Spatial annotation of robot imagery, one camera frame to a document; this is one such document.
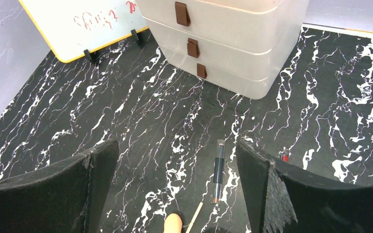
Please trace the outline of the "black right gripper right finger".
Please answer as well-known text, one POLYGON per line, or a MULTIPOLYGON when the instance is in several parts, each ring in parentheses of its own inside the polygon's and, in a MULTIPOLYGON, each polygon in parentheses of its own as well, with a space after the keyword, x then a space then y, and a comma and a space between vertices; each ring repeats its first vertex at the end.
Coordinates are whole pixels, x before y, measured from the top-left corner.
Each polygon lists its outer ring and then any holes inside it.
POLYGON ((241 139, 237 167, 254 233, 373 233, 373 185, 335 181, 241 139))

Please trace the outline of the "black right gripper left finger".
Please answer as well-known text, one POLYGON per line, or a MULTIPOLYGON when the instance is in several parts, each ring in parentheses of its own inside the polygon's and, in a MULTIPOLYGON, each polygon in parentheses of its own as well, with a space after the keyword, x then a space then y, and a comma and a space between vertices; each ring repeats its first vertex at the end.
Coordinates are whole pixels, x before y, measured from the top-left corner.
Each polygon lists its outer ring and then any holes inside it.
POLYGON ((0 233, 94 233, 119 157, 108 139, 0 182, 0 233))

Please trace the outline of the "white plastic drawer organizer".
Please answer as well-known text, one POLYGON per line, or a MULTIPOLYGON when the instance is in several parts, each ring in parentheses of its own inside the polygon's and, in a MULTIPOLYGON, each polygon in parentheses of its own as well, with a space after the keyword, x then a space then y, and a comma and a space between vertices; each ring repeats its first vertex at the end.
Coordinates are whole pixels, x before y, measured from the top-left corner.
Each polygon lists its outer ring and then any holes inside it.
POLYGON ((166 60, 234 93, 266 96, 294 49, 306 0, 139 0, 166 60))

